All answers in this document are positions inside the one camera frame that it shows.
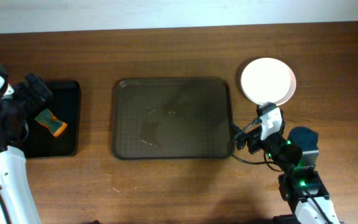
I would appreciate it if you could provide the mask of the green and orange sponge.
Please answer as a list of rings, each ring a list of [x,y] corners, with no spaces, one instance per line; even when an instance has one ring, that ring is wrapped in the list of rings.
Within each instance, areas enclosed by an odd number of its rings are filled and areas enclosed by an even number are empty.
[[[36,117],[38,122],[43,127],[47,128],[48,131],[55,137],[59,137],[66,130],[68,125],[58,119],[49,109],[44,109]]]

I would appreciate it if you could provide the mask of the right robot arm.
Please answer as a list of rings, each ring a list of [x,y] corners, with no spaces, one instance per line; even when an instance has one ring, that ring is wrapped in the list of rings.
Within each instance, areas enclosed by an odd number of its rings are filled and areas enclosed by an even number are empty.
[[[231,124],[234,136],[229,147],[247,147],[251,154],[262,150],[263,164],[279,172],[282,199],[291,213],[272,218],[272,223],[336,223],[338,219],[330,194],[316,171],[319,155],[318,133],[307,127],[293,128],[283,137],[283,111],[268,102],[257,107],[257,117],[246,127]]]

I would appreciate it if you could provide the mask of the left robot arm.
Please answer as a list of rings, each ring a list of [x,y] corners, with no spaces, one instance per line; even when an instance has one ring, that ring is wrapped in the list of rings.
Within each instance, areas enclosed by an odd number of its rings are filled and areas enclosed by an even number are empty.
[[[0,64],[0,223],[40,223],[20,147],[29,134],[27,118],[52,96],[33,73],[10,85]]]

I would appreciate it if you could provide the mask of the brown plastic serving tray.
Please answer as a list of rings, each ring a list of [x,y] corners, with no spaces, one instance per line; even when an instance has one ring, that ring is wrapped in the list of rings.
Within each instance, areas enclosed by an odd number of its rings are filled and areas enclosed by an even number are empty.
[[[117,159],[225,159],[234,151],[231,95],[222,78],[127,78],[112,96]]]

